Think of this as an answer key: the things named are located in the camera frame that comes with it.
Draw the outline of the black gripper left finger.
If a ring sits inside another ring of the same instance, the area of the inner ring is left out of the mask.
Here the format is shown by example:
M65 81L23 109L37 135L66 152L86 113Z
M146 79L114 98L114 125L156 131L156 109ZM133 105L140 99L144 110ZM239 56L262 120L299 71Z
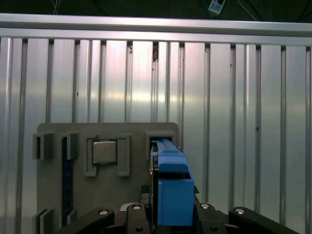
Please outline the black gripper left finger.
M115 213L107 207L92 209L70 224L59 234L150 234L150 186L141 187L138 203L123 204Z

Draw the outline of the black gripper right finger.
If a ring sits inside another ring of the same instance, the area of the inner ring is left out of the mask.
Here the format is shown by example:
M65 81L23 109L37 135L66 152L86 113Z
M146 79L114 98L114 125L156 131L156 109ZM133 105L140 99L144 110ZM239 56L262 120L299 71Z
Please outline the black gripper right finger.
M249 208L234 207L227 213L195 199L194 226L198 234L296 234Z

